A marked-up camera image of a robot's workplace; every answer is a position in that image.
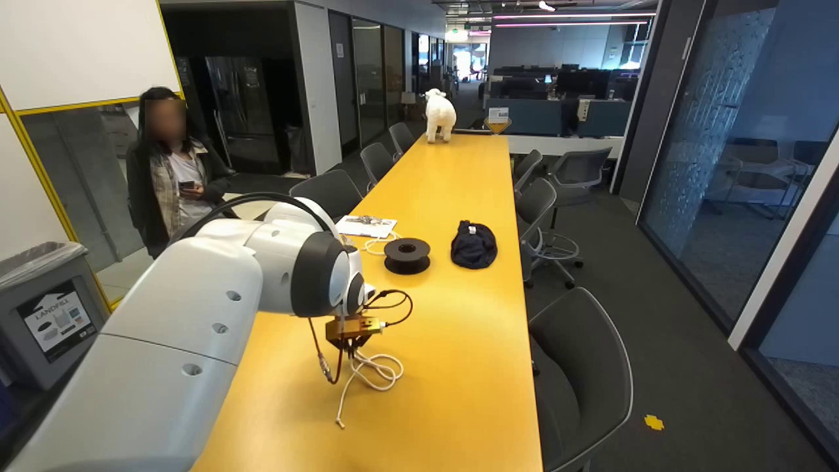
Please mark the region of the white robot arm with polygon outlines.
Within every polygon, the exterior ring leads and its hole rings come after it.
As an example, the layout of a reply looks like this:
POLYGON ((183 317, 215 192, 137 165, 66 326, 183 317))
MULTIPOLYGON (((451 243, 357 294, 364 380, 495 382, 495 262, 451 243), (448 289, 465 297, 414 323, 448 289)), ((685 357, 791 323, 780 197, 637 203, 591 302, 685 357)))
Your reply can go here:
POLYGON ((354 317, 360 251, 312 199, 173 241, 94 336, 6 472, 188 472, 262 313, 354 317))

